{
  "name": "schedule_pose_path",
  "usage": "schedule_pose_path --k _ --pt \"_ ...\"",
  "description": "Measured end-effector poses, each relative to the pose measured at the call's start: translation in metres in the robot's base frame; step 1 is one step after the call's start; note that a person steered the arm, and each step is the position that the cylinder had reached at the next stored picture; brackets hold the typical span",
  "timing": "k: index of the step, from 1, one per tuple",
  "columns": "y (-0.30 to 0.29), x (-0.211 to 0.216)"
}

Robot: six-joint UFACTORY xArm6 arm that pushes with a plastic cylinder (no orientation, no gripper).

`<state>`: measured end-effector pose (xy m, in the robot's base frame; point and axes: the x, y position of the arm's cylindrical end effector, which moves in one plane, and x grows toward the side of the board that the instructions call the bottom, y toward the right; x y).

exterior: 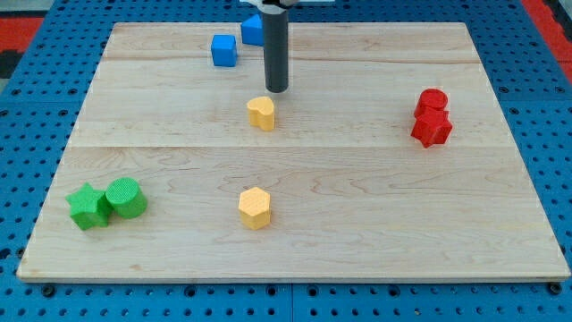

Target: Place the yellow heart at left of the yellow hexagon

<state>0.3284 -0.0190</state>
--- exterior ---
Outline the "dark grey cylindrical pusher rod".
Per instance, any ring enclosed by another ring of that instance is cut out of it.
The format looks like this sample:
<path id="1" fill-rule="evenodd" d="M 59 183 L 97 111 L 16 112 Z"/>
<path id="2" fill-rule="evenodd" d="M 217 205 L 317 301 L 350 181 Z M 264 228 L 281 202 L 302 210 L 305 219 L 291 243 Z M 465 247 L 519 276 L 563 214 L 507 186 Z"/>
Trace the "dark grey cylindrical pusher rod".
<path id="1" fill-rule="evenodd" d="M 282 93 L 289 86 L 288 11 L 279 3 L 262 3 L 265 86 L 273 93 Z"/>

